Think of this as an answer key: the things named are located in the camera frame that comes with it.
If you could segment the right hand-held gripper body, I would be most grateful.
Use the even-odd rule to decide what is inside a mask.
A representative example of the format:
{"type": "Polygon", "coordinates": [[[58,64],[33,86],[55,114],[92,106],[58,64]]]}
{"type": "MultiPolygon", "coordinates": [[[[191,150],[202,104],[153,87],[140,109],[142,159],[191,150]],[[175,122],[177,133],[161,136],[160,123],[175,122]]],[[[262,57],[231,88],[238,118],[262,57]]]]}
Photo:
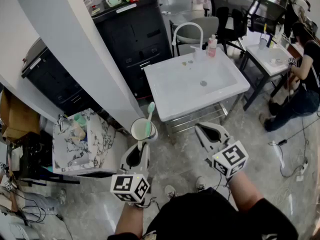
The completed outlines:
{"type": "Polygon", "coordinates": [[[243,144],[233,137],[215,136],[212,141],[212,167],[226,179],[241,171],[249,158],[243,144]]]}

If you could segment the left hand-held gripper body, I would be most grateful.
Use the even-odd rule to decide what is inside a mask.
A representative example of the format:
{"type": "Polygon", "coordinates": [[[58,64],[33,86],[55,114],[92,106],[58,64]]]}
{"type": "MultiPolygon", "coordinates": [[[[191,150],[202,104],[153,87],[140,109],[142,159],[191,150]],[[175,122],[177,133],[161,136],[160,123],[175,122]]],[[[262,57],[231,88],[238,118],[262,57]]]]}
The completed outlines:
{"type": "Polygon", "coordinates": [[[149,170],[144,167],[121,168],[112,175],[110,192],[120,201],[142,203],[150,192],[149,170]]]}

